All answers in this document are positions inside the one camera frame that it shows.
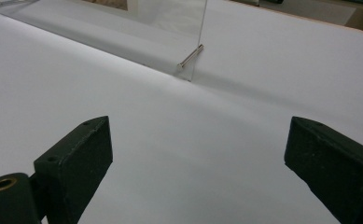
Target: white table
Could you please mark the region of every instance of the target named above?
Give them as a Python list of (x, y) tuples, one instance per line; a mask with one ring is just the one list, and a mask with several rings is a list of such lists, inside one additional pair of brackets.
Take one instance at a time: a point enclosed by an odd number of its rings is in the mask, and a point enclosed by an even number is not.
[(209, 0), (192, 83), (0, 15), (0, 175), (108, 115), (80, 223), (338, 223), (284, 165), (289, 122), (363, 144), (363, 34)]

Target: metal pin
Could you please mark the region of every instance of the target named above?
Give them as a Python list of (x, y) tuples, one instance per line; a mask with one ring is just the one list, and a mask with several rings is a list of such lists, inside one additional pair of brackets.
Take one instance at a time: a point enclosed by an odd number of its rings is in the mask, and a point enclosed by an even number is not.
[(20, 4), (20, 3), (30, 3), (37, 0), (9, 0), (5, 2), (0, 2), (0, 7), (7, 7), (10, 5)]
[(204, 45), (200, 45), (199, 47), (197, 47), (195, 50), (193, 50), (192, 53), (190, 53), (190, 55), (182, 62), (179, 63), (177, 65), (177, 70), (178, 71), (182, 71), (184, 70), (185, 66), (187, 65), (187, 63), (190, 62), (190, 60), (192, 60), (193, 58), (195, 58), (196, 56), (198, 56), (198, 54), (200, 52), (202, 52), (202, 50), (204, 49)]

